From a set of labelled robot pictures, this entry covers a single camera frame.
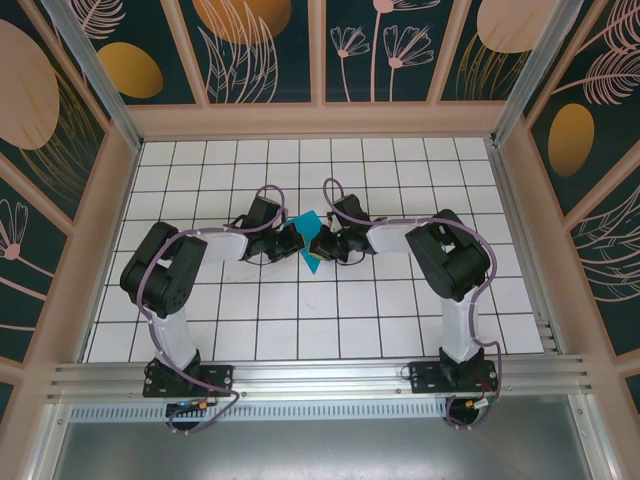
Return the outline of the blue square paper sheet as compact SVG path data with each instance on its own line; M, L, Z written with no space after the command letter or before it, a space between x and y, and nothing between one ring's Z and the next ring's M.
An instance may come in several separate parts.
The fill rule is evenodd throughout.
M305 247L301 251L301 255L311 273L315 274L319 268L321 259L310 253L310 246L312 240L320 233L321 227L323 226L320 217L314 210L310 210L285 222L285 226L289 224L293 224L296 231L303 237Z

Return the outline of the grey metal panel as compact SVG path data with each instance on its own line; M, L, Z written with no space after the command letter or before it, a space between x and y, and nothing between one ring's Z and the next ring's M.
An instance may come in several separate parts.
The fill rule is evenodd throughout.
M426 420L73 424L54 480L595 480L571 430L492 438Z

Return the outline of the aluminium mounting rail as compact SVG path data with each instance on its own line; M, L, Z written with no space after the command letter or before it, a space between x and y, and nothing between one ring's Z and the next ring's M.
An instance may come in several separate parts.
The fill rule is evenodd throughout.
M406 359L241 361L233 389L243 400L337 400L409 397ZM575 355L507 355L505 396L588 393L594 385ZM53 402L141 401L143 363L74 363L55 367L45 396Z

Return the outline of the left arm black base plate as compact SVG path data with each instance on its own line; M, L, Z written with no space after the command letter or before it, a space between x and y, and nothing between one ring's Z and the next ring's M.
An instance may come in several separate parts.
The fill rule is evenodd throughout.
M224 390L215 393L196 385L170 367L156 360L150 362L144 369L145 380L142 389L144 398L195 398L205 396L228 397L233 382L233 368L221 366L190 366L187 374L198 380Z

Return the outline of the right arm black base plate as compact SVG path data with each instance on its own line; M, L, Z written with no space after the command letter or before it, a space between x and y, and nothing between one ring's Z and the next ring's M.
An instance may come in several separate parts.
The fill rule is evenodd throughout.
M411 362L409 381L413 393L481 393L498 387L496 365L482 360L476 365L444 365L439 361Z

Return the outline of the aluminium side rail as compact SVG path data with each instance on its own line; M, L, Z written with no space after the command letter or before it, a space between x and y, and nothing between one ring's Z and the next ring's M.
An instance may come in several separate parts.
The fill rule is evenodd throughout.
M540 262L514 183L500 149L493 144L491 139L485 139L484 143L544 350L564 355L566 354L566 342L541 275Z

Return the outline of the aluminium corner post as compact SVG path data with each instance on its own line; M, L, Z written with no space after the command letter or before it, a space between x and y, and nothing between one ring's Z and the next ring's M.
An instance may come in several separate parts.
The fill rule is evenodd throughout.
M557 0L538 43L529 55L491 132L491 145L494 148L499 149L508 139L575 23L583 3L584 0Z
M96 50L76 20L66 0L41 0L52 22L84 69L98 97L134 153L141 150L141 136L119 92L102 65Z

